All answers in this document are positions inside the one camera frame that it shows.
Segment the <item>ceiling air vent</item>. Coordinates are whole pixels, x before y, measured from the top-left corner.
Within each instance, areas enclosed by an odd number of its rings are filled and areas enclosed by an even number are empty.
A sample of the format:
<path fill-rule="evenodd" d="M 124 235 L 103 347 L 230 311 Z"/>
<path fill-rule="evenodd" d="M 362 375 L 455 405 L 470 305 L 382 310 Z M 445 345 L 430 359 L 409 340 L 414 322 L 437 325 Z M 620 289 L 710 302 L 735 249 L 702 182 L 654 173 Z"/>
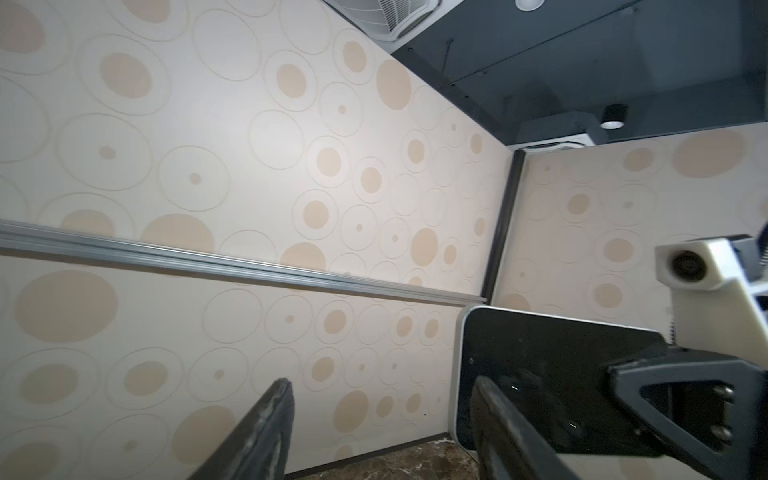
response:
<path fill-rule="evenodd" d="M 441 0 L 327 0 L 326 4 L 371 39 L 395 42 L 458 4 Z"/>

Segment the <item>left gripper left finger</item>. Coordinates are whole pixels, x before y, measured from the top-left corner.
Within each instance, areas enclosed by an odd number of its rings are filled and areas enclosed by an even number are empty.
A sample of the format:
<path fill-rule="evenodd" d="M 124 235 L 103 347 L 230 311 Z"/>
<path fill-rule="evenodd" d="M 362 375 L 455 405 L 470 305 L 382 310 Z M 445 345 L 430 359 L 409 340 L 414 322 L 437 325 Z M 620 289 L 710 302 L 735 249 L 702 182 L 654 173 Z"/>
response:
<path fill-rule="evenodd" d="M 294 417 L 292 383 L 286 378 L 277 379 L 191 477 L 201 480 L 282 479 Z"/>

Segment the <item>ceiling spot light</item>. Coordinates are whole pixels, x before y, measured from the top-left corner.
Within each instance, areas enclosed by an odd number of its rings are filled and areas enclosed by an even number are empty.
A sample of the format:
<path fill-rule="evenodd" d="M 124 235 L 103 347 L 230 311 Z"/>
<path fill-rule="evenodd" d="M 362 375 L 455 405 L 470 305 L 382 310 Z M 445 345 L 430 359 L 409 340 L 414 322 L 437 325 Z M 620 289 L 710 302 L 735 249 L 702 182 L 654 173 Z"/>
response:
<path fill-rule="evenodd" d="M 600 126 L 604 130 L 618 130 L 624 127 L 628 116 L 628 105 L 613 103 L 607 105 L 602 113 Z"/>

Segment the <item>black phone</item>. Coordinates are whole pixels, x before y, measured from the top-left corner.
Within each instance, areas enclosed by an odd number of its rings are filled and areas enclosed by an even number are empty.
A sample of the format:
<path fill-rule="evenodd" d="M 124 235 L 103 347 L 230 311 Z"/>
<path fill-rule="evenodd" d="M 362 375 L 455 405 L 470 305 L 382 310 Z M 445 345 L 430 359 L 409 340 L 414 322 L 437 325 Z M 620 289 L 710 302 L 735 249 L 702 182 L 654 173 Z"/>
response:
<path fill-rule="evenodd" d="M 607 370 L 667 347 L 645 328 L 467 307 L 455 326 L 449 432 L 475 451 L 470 397 L 483 376 L 560 454 L 659 457 L 659 441 L 614 401 Z"/>

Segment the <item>aluminium rail left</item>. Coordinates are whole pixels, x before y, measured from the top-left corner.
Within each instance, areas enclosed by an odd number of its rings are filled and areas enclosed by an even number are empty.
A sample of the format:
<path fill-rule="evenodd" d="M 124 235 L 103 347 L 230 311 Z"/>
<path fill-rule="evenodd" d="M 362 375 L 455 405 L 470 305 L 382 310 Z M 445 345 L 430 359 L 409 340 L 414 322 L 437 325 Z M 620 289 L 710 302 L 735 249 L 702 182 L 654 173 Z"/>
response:
<path fill-rule="evenodd" d="M 23 222 L 1 222 L 1 254 L 324 293 L 467 306 L 481 296 L 319 272 L 213 253 L 107 238 Z"/>

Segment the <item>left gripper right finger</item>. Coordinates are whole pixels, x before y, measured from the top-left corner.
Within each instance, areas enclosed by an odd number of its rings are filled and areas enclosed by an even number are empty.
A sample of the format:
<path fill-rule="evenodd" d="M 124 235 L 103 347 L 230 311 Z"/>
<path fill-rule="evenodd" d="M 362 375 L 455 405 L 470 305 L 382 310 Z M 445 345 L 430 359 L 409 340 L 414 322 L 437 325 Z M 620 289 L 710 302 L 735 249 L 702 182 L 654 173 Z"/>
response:
<path fill-rule="evenodd" d="M 476 379 L 470 414 L 481 479 L 577 477 L 491 379 Z"/>

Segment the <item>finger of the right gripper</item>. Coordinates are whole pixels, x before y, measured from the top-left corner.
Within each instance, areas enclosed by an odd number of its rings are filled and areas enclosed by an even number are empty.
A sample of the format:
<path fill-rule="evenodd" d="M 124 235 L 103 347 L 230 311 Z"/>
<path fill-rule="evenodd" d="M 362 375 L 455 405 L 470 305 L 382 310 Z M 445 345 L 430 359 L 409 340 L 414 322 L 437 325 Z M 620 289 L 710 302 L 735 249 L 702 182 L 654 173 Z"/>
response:
<path fill-rule="evenodd" d="M 710 479 L 767 477 L 767 371 L 746 360 L 671 350 L 607 369 L 622 410 L 673 457 Z"/>

